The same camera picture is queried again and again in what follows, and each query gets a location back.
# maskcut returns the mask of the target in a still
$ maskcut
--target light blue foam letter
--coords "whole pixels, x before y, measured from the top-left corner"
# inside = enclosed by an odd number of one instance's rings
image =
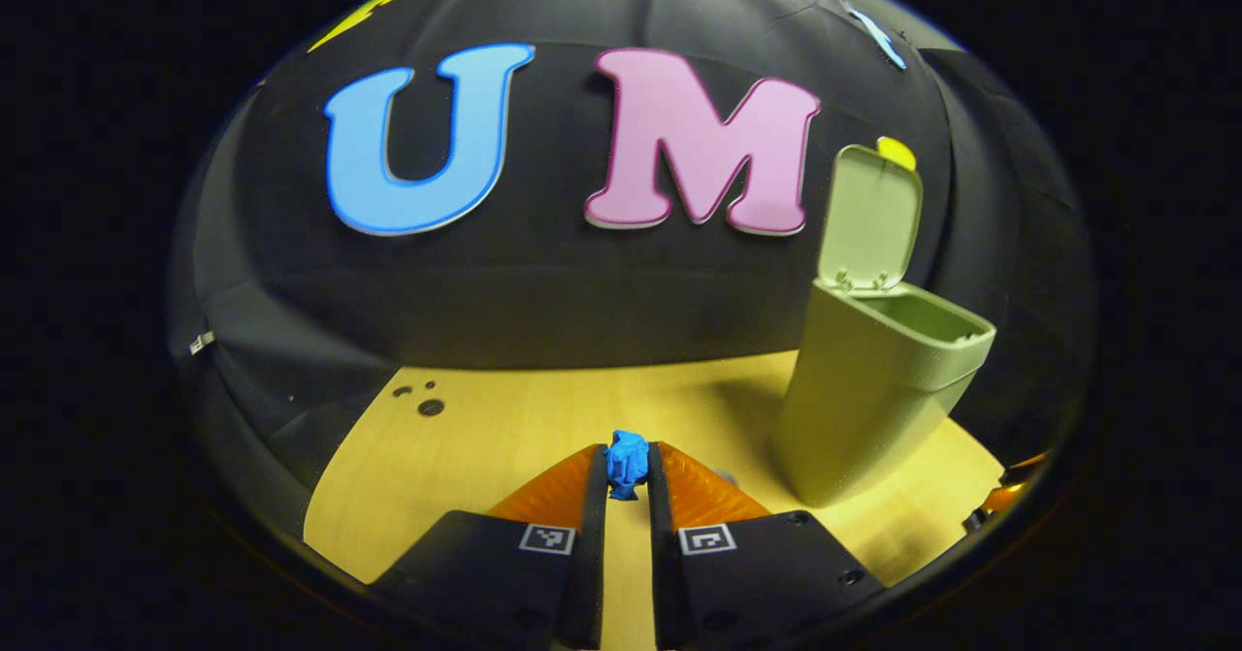
[[[452,135],[448,162],[428,179],[399,179],[389,169],[389,112],[412,68],[388,68],[338,91],[323,111],[332,121],[328,196],[337,216],[364,234],[401,236],[478,206],[504,165],[509,82],[534,56],[529,45],[488,45],[440,62],[436,73],[453,80]]]

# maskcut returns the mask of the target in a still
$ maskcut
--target open lid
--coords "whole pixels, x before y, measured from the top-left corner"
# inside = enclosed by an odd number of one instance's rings
[[[891,289],[910,262],[923,181],[909,148],[887,137],[877,147],[851,144],[837,153],[820,245],[818,282],[825,287]]]

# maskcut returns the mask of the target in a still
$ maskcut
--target green trash can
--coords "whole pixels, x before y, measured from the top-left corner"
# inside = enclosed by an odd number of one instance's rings
[[[982,317],[902,282],[923,183],[909,150],[886,140],[887,157],[861,145],[837,154],[818,277],[771,436],[777,468],[816,508],[909,457],[966,391],[996,335]]]

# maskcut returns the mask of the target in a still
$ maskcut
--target orange gripper pad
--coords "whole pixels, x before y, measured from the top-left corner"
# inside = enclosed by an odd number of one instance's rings
[[[771,512],[727,478],[667,442],[660,444],[673,528],[763,518]]]
[[[601,447],[602,445],[591,445],[564,457],[493,506],[486,514],[524,523],[581,529],[591,462]]]

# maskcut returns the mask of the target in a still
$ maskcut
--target blue crumpled object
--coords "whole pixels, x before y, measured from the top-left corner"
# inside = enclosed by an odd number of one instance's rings
[[[609,471],[609,498],[637,501],[633,487],[647,483],[647,440],[625,430],[612,431],[612,447],[605,458]]]

